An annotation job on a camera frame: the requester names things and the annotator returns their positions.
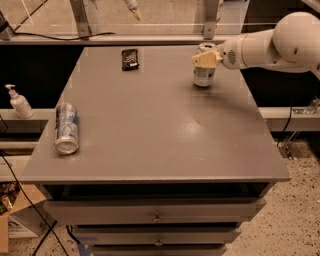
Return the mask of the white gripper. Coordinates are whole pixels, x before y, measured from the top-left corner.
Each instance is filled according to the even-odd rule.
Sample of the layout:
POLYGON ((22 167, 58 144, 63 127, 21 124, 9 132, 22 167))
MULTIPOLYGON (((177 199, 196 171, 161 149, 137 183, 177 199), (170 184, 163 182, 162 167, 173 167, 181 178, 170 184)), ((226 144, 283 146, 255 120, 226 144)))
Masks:
POLYGON ((244 69, 242 46, 245 38, 245 35, 238 35, 224 41, 218 46, 221 55, 214 50, 194 55, 192 64, 199 68, 216 68, 222 61, 228 69, 244 69))

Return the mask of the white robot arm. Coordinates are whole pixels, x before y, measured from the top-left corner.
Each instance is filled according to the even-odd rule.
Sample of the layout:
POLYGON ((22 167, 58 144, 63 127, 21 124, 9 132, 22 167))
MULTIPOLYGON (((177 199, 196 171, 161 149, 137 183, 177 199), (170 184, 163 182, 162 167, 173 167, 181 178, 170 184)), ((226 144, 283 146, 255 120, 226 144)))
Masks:
POLYGON ((320 19, 291 13, 273 29, 231 37, 192 57, 198 68, 264 68, 287 73, 312 72, 320 79, 320 19))

